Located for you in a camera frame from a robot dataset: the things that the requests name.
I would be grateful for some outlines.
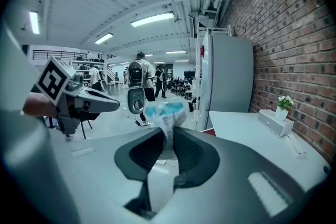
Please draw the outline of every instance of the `fluorescent light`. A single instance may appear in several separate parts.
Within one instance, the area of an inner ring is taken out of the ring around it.
[[[113,37],[113,34],[107,33],[105,36],[103,36],[102,38],[98,39],[95,43],[96,44],[101,44],[102,42],[104,42],[105,40],[108,40],[111,37]]]
[[[40,34],[40,31],[38,30],[38,17],[37,17],[37,12],[29,12],[30,16],[30,24],[31,28],[33,30],[34,34]]]
[[[186,54],[187,52],[185,50],[181,51],[168,51],[166,54]]]
[[[154,16],[145,18],[145,19],[136,20],[134,22],[131,22],[131,25],[136,27],[136,26],[156,22],[158,20],[167,20],[167,19],[172,19],[172,18],[174,18],[174,13],[173,12],[162,13],[162,14],[158,14],[158,15],[154,15]]]

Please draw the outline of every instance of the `white table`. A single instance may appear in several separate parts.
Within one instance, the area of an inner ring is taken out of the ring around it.
[[[304,158],[297,158],[286,136],[277,137],[257,121],[258,113],[231,113],[210,111],[210,118],[217,137],[250,147],[289,174],[304,191],[326,177],[327,161],[306,141],[294,134]]]
[[[112,85],[114,85],[114,92],[116,93],[117,92],[116,85],[118,85],[118,92],[119,92],[120,91],[120,84],[124,84],[124,82],[123,81],[112,81],[112,82],[106,83],[106,84],[110,86],[110,91],[112,90],[111,89]]]

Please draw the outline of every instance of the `brick wall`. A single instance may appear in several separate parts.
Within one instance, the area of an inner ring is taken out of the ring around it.
[[[294,132],[328,162],[336,153],[336,25],[325,0],[230,0],[220,25],[253,41],[250,112],[289,95]]]

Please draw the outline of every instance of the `refrigerator door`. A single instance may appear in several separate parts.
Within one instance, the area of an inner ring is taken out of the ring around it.
[[[213,55],[212,55],[212,38],[206,32],[203,40],[204,57],[202,60],[202,79],[201,79],[201,105],[204,110],[209,110],[211,100],[212,88],[212,68],[213,68]]]
[[[212,42],[213,79],[209,110],[248,112],[253,86],[252,41],[213,35]]]

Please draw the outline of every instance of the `white shirt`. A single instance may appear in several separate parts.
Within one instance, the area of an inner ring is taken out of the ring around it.
[[[93,75],[92,85],[94,85],[95,83],[98,82],[98,74],[99,74],[99,71],[98,71],[97,68],[92,67],[92,68],[90,69],[89,74],[90,74],[90,75]]]
[[[148,72],[148,79],[147,79],[147,81],[144,83],[144,85],[142,86],[143,88],[154,88],[154,86],[153,86],[153,82],[152,82],[152,80],[151,79],[149,79],[149,78],[152,78],[154,75],[153,75],[153,73],[154,73],[154,68],[153,68],[153,66],[148,62],[148,61],[146,61],[146,60],[144,60],[144,59],[141,59],[141,60],[139,60],[139,62],[143,65],[143,66],[145,66],[146,68],[147,68],[147,70],[145,69],[144,71],[146,72]]]

